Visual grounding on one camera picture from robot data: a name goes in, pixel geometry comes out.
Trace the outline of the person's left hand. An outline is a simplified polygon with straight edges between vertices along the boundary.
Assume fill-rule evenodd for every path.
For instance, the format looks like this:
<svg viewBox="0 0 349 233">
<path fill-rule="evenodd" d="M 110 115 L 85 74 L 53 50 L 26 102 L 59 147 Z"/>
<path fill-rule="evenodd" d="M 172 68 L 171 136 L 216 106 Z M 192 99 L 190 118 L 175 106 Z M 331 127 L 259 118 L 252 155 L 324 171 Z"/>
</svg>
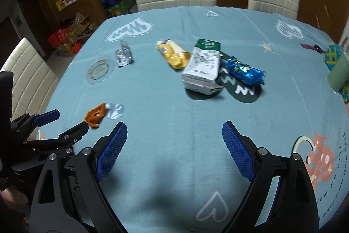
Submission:
<svg viewBox="0 0 349 233">
<path fill-rule="evenodd" d="M 10 213 L 19 214 L 25 222 L 29 221 L 28 198 L 16 187 L 8 187 L 1 191 L 1 202 L 5 205 L 5 208 L 9 209 Z"/>
</svg>

